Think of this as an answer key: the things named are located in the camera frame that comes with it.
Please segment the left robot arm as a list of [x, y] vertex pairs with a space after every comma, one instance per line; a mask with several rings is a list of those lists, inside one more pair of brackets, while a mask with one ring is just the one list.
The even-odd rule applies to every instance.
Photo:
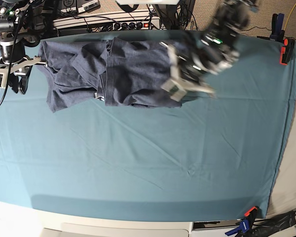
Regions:
[[187, 54], [179, 53], [172, 44], [160, 43], [167, 49], [170, 60], [170, 77], [161, 88], [172, 100], [180, 101], [190, 91], [215, 94], [204, 78], [208, 74], [217, 75], [238, 61], [239, 52], [234, 45], [249, 23], [249, 11], [258, 8], [257, 0], [224, 0], [200, 36], [186, 32]]

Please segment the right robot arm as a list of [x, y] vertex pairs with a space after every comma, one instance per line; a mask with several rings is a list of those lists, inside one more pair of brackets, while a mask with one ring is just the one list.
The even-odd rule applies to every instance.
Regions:
[[26, 55], [26, 47], [36, 47], [40, 34], [30, 29], [34, 8], [42, 0], [20, 0], [0, 5], [0, 89], [11, 87], [25, 94], [33, 65], [44, 65], [39, 56]]

